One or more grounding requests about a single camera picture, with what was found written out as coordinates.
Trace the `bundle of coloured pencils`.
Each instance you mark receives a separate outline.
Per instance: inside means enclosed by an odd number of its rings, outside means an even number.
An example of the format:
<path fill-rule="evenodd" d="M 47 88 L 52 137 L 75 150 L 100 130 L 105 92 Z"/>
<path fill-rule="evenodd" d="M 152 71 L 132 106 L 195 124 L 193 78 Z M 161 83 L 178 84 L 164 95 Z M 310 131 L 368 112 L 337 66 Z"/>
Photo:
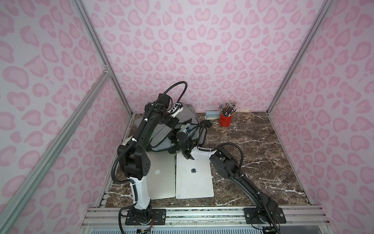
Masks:
<path fill-rule="evenodd" d="M 237 105 L 237 102 L 235 102 L 235 101 L 229 101 L 228 100 L 226 103 L 220 102 L 219 105 L 218 105 L 219 112 L 224 117 L 231 117 L 237 111 L 236 105 Z"/>

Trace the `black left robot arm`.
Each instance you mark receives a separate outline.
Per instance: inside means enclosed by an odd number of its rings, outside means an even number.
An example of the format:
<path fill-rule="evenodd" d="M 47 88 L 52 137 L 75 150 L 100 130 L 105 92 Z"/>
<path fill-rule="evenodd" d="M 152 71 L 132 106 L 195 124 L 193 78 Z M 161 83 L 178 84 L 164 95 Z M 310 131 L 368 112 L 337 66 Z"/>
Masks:
<path fill-rule="evenodd" d="M 168 112 L 171 97 L 160 94 L 155 102 L 145 106 L 143 119 L 134 136 L 117 149 L 117 158 L 111 170 L 114 184 L 131 184 L 135 202 L 129 213 L 140 223 L 147 223 L 152 218 L 152 203 L 148 194 L 147 174 L 151 161 L 147 155 L 151 136 L 160 123 L 177 123 L 178 120 Z"/>

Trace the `dark green laptop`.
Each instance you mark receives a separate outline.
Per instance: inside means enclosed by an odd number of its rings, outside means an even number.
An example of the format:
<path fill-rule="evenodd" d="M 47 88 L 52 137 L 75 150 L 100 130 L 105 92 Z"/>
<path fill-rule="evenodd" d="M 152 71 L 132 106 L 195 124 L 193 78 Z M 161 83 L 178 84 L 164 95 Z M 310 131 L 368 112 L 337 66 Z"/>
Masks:
<path fill-rule="evenodd" d="M 151 200 L 175 197 L 175 154 L 163 152 L 147 152 L 151 161 L 147 174 L 147 188 Z"/>

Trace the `red pencil cup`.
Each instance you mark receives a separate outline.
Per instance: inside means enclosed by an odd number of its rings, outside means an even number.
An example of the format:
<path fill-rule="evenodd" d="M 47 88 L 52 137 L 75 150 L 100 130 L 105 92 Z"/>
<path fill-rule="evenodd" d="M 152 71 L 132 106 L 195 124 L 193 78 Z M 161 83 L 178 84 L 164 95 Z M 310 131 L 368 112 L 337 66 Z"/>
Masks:
<path fill-rule="evenodd" d="M 219 118 L 219 125 L 222 127 L 229 127 L 232 121 L 232 116 L 224 116 L 223 114 L 220 115 Z"/>

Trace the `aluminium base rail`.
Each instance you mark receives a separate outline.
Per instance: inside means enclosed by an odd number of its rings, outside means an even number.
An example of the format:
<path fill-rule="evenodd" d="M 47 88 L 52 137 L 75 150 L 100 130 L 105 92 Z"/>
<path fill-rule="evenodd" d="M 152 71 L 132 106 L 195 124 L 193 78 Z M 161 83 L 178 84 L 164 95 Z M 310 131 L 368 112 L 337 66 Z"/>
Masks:
<path fill-rule="evenodd" d="M 334 230 L 320 206 L 282 206 L 282 234 L 332 234 Z M 91 208 L 79 233 L 120 234 L 118 208 Z M 259 224 L 247 224 L 244 207 L 169 207 L 164 225 L 152 234 L 260 234 Z"/>

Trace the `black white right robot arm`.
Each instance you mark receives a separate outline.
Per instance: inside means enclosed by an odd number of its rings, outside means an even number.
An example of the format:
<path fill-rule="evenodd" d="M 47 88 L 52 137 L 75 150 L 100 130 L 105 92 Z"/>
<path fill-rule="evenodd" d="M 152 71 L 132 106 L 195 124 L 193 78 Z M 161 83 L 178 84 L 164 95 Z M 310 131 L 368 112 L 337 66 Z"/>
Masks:
<path fill-rule="evenodd" d="M 177 151 L 181 151 L 187 160 L 209 159 L 216 172 L 223 178 L 238 185 L 256 205 L 258 213 L 255 218 L 274 227 L 280 225 L 278 203 L 261 191 L 242 173 L 243 150 L 232 142 L 222 143 L 215 148 L 203 148 L 199 139 L 192 140 L 184 132 L 171 138 Z"/>

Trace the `dark grey laptop case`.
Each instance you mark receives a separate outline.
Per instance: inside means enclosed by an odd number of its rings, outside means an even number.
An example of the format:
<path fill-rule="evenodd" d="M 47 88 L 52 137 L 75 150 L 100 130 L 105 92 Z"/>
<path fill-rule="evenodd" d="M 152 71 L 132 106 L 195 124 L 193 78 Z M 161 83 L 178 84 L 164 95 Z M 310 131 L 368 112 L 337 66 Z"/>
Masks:
<path fill-rule="evenodd" d="M 190 137 L 192 140 L 197 140 L 199 136 L 198 125 L 200 121 L 198 115 L 195 112 L 194 107 L 191 104 L 183 104 L 183 110 L 177 114 L 179 121 L 172 129 L 165 124 L 158 124 L 149 141 L 148 151 L 152 152 L 163 152 L 168 151 L 170 154 L 180 151 L 176 145 L 176 135 L 179 132 L 183 132 Z"/>

